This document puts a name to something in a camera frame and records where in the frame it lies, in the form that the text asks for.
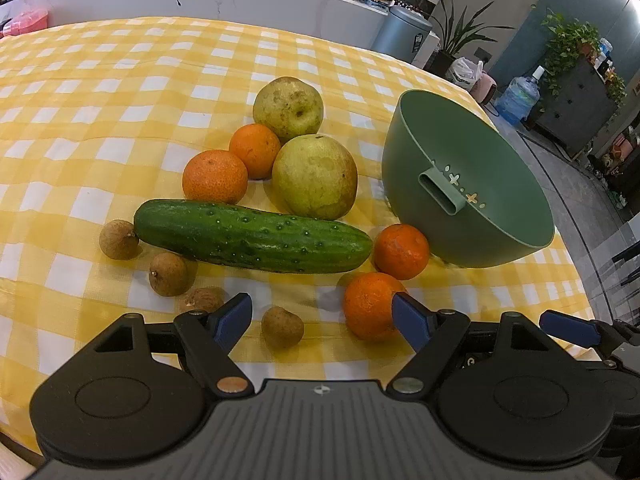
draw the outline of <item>green bowl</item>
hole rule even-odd
[[[424,90],[400,96],[382,155],[385,194],[431,252],[493,267],[548,246],[551,209],[527,165],[491,126]]]

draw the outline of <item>black cabinet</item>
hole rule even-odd
[[[545,112],[536,126],[560,140],[570,151],[579,152],[593,139],[616,111],[600,75],[585,57],[571,72],[558,79],[560,95],[545,98]]]

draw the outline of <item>white counter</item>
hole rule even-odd
[[[386,12],[352,0],[14,0],[0,19],[45,7],[49,26],[140,16],[185,16],[278,28],[369,48]]]

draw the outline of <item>gray trash can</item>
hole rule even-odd
[[[421,14],[393,6],[371,49],[411,63],[432,28]]]

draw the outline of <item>green cucumber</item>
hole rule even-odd
[[[211,264],[323,274],[358,268],[371,238],[355,227],[193,200],[149,200],[136,235],[153,246]]]

